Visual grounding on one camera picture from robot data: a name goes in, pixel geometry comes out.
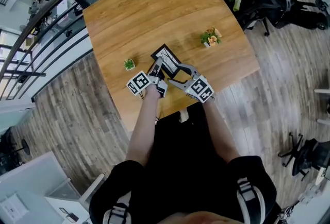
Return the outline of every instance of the flower pot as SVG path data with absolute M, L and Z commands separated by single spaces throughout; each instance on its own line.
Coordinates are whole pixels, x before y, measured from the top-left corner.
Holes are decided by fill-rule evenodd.
M 132 59 L 127 60 L 127 62 L 132 62 L 132 63 L 133 63 L 133 67 L 131 67 L 131 68 L 127 68 L 127 67 L 125 66 L 125 68 L 126 68 L 127 71 L 130 71 L 130 70 L 132 70 L 132 69 L 135 68 L 135 64 L 134 64 L 134 61 L 133 61 Z
M 204 45 L 205 45 L 207 48 L 211 47 L 211 46 L 209 45 L 209 43 L 206 43 L 206 42 L 204 42 Z

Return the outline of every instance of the small potted plant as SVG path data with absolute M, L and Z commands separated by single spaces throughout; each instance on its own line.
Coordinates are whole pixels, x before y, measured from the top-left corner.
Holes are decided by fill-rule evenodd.
M 204 44 L 206 47 L 211 47 L 216 44 L 219 44 L 221 42 L 220 38 L 222 35 L 220 32 L 212 27 L 210 29 L 207 29 L 202 35 L 201 35 L 201 43 Z
M 132 70 L 135 65 L 134 65 L 134 61 L 132 59 L 128 59 L 127 61 L 124 62 L 124 67 L 126 68 L 126 70 Z

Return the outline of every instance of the wooden floor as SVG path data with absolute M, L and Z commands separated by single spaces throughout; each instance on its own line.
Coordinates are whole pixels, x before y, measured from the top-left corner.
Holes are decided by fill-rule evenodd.
M 291 176 L 291 167 L 281 166 L 277 154 L 289 148 L 288 133 L 330 140 L 330 127 L 316 123 L 326 116 L 326 99 L 313 92 L 314 88 L 328 88 L 330 31 L 294 25 L 270 26 L 270 31 L 265 37 L 259 23 L 246 31 L 260 71 L 218 93 L 216 103 L 241 154 L 261 156 L 277 187 L 277 201 L 285 206 L 317 174 L 314 170 L 301 182 L 301 176 Z M 31 157 L 24 159 L 52 150 L 81 192 L 99 173 L 109 175 L 124 159 L 129 134 L 93 54 L 56 78 L 36 103 L 31 117 L 13 129 L 14 135 L 30 145 Z

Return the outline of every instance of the wooden table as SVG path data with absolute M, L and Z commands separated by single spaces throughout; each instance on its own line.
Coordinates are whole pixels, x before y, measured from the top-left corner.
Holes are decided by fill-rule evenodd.
M 241 27 L 223 0 L 99 0 L 84 10 L 94 53 L 111 97 L 128 131 L 132 131 L 142 100 L 126 87 L 136 73 L 148 71 L 151 54 L 166 44 L 182 63 L 194 65 L 214 91 L 259 69 Z M 210 27 L 222 34 L 222 43 L 206 48 L 200 35 Z M 133 59 L 136 68 L 123 64 Z M 182 71 L 175 79 L 185 81 Z M 159 101 L 159 117 L 195 103 L 169 84 Z

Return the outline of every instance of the green bottle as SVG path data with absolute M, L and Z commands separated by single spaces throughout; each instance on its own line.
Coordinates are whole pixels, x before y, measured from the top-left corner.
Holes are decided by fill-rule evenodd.
M 241 5 L 241 2 L 242 2 L 242 0 L 235 0 L 235 4 L 234 4 L 234 7 L 233 7 L 234 12 L 239 11 L 239 7 Z

